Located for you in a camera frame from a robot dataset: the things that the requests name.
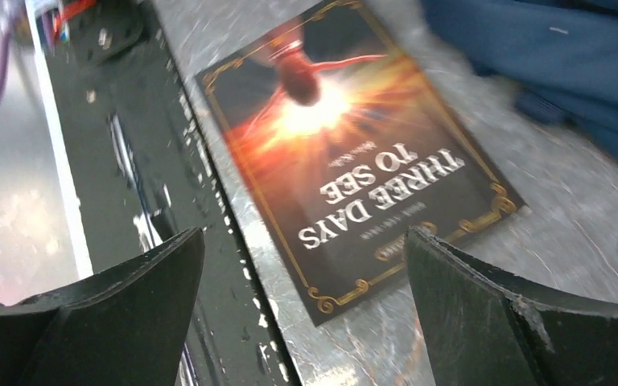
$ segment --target glowing light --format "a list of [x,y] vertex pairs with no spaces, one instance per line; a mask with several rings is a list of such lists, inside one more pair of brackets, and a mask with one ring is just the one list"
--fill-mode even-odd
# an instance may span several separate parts
[[306,137],[323,129],[335,129],[342,115],[349,111],[346,93],[328,80],[321,80],[321,99],[316,105],[301,106],[287,98],[277,125],[284,136]]

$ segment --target gold ornamental border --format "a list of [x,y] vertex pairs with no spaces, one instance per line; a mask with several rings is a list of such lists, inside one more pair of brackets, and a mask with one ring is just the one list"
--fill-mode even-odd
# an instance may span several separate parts
[[[320,10],[316,11],[310,18],[308,18],[296,28],[299,28],[306,23],[322,19],[328,11],[338,6],[349,6],[350,8],[359,12],[361,17],[370,25],[370,27],[373,29],[373,32],[375,32],[378,38],[383,42],[384,45],[388,47],[388,49],[390,49],[391,51],[401,50],[399,46],[392,41],[392,39],[389,37],[389,34],[385,31],[384,27],[380,24],[380,22],[377,21],[376,17],[370,12],[370,10],[364,7],[364,3],[362,0],[335,0],[334,2],[330,2]],[[215,90],[214,83],[216,82],[216,79],[224,71],[227,71],[231,68],[239,68],[244,63],[245,59],[247,59],[250,55],[254,54],[255,52],[259,51],[260,49],[269,44],[274,44],[274,41],[267,43],[264,46],[260,46],[257,50],[247,53],[246,55],[242,55],[236,59],[230,60],[225,64],[222,64],[220,67],[218,67],[212,72],[209,72],[203,77],[205,95],[208,98],[210,105],[213,107],[214,113],[216,114],[219,122],[225,127],[226,130],[230,130],[231,126],[226,119],[224,112],[221,110],[218,100],[213,95]],[[501,218],[502,212],[504,212],[505,214],[510,214],[517,209],[515,203],[513,203],[507,197],[507,191],[500,185],[498,178],[494,175],[491,168],[489,168],[487,163],[482,159],[478,151],[471,144],[470,140],[466,137],[463,130],[459,127],[459,123],[456,121],[449,108],[442,103],[439,94],[434,89],[434,87],[432,87],[430,81],[423,75],[422,71],[420,71],[419,74],[422,77],[423,83],[427,87],[427,91],[433,96],[433,102],[442,112],[442,115],[447,121],[448,125],[453,129],[454,135],[460,140],[463,147],[480,165],[484,173],[492,180],[490,188],[496,192],[496,196],[492,201],[491,208],[487,213],[483,214],[475,220],[461,220],[459,222],[459,229],[452,232],[451,235],[445,238],[445,241],[452,242],[465,235],[466,233],[478,232],[486,228],[490,224],[497,222]],[[372,285],[376,285],[377,283],[385,280],[388,277],[391,277],[392,275],[406,267],[406,262],[403,261],[370,280],[357,279],[354,289],[338,298],[333,296],[321,295],[319,289],[311,286],[307,281],[307,278],[304,276],[302,268],[299,266],[295,255],[293,254],[289,244],[287,243],[286,237],[283,234],[282,229],[278,226],[278,221],[276,220],[274,213],[271,211],[270,206],[266,201],[264,194],[262,193],[262,189],[260,189],[257,180],[250,172],[249,165],[245,161],[245,158],[241,156],[241,151],[238,146],[234,146],[233,151],[236,153],[238,159],[241,160],[243,169],[245,170],[245,173],[249,176],[249,181],[252,184],[253,194],[257,196],[260,203],[262,204],[264,212],[269,217],[271,226],[278,234],[278,238],[280,239],[283,248],[286,250],[286,253],[290,258],[293,267],[295,268],[295,272],[298,274],[300,281],[307,289],[308,295],[317,301],[317,306],[322,313],[331,314],[335,310],[336,306],[344,306],[345,304],[353,301],[361,295],[366,294]],[[433,230],[433,232],[436,230],[436,226],[432,223],[424,223],[423,225]]]

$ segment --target floor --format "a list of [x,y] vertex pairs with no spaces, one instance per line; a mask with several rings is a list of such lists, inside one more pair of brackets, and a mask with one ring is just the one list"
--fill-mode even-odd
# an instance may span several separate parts
[[33,49],[12,47],[0,105],[0,302],[5,304],[77,279],[46,122]]

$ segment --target book title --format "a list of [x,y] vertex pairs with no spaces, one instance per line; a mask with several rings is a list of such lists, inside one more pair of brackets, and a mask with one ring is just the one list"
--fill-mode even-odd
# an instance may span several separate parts
[[[377,182],[373,168],[361,164],[323,185],[319,192],[326,203],[340,204],[342,207],[298,232],[304,248],[318,248],[349,230],[351,223],[362,224],[371,220],[373,210],[386,211],[465,165],[463,159],[453,156],[447,149],[440,149],[436,154],[420,159],[401,143],[394,145],[392,150],[376,154],[373,163],[377,169],[396,175],[373,187]],[[366,188],[369,189],[368,205],[363,199],[348,201]]]

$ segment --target black book cover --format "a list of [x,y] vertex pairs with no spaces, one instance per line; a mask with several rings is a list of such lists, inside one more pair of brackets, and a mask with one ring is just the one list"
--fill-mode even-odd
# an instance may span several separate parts
[[316,325],[524,202],[360,0],[321,2],[197,76]]

